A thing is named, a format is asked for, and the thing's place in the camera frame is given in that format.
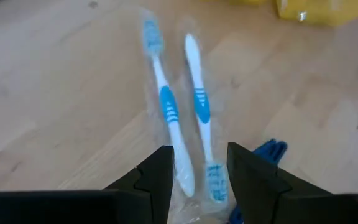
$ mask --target toothbrush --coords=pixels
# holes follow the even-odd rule
[[[214,160],[211,149],[211,115],[208,96],[201,76],[200,50],[191,34],[187,34],[185,37],[185,51],[193,79],[195,111],[206,161],[206,191],[214,202],[227,202],[227,177],[224,166]]]
[[[158,22],[151,12],[149,12],[149,15],[147,15],[143,21],[143,40],[146,54],[152,61],[160,95],[162,113],[169,128],[175,156],[175,176],[185,195],[192,197],[195,191],[193,166],[180,131],[179,115],[175,97],[169,88],[160,61],[160,54],[163,52],[162,35],[158,28]]]

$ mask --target blue object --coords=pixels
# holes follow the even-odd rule
[[[209,119],[211,118],[211,113],[209,112],[209,101],[204,88],[195,89],[194,102],[197,117],[204,124],[208,123]]]
[[[162,108],[162,114],[164,115],[167,123],[178,121],[179,112],[175,102],[175,97],[169,87],[164,86],[160,91],[160,103]]]
[[[254,154],[266,159],[272,164],[277,165],[281,158],[283,157],[285,151],[287,150],[288,145],[283,141],[276,141],[276,139],[271,139],[265,144],[259,146],[259,148],[253,151]],[[238,206],[230,214],[229,223],[230,224],[241,224],[244,220],[242,219],[241,211]]]

